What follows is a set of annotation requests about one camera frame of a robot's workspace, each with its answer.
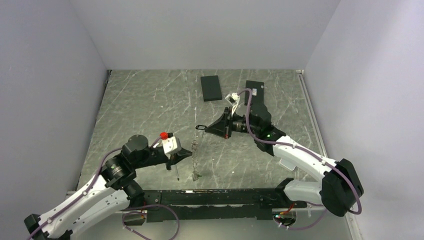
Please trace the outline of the black key tag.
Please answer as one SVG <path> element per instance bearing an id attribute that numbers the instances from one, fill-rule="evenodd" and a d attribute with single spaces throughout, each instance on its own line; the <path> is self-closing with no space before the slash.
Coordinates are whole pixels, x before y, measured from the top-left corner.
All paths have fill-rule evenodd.
<path id="1" fill-rule="evenodd" d="M 202 124 L 199 124 L 199 125 L 196 125 L 195 126 L 195 129 L 196 130 L 199 130 L 199 131 L 204 131 L 206 128 L 207 128 L 207 126 L 206 125 L 202 125 Z"/>

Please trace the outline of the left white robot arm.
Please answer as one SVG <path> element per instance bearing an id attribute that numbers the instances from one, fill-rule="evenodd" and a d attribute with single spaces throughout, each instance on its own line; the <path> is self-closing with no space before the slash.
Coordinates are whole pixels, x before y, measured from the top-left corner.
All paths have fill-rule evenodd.
<path id="1" fill-rule="evenodd" d="M 139 209 L 146 205 L 146 199 L 145 192 L 135 181 L 136 170 L 164 164 L 170 171 L 173 165 L 192 154 L 172 133 L 161 133 L 152 145 L 144 135 L 131 136 L 122 147 L 103 157 L 81 189 L 50 211 L 27 216 L 24 224 L 28 239 L 68 240 L 83 227 L 116 211 Z"/>

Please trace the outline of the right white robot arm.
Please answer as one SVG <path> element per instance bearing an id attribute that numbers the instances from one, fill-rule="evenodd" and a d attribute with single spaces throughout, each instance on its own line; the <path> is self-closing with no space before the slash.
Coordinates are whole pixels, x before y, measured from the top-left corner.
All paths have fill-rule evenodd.
<path id="1" fill-rule="evenodd" d="M 280 159 L 280 165 L 288 170 L 299 168 L 313 181 L 286 178 L 275 189 L 276 203 L 287 208 L 293 202 L 302 201 L 324 206 L 335 216 L 352 213 L 357 204 L 357 214 L 362 212 L 358 201 L 364 194 L 354 165 L 347 159 L 334 160 L 320 155 L 294 141 L 275 127 L 272 115 L 264 104 L 253 104 L 248 114 L 238 115 L 233 107 L 226 107 L 218 120 L 204 128 L 205 133 L 224 139 L 233 132 L 252 133 L 256 146 L 263 152 Z"/>

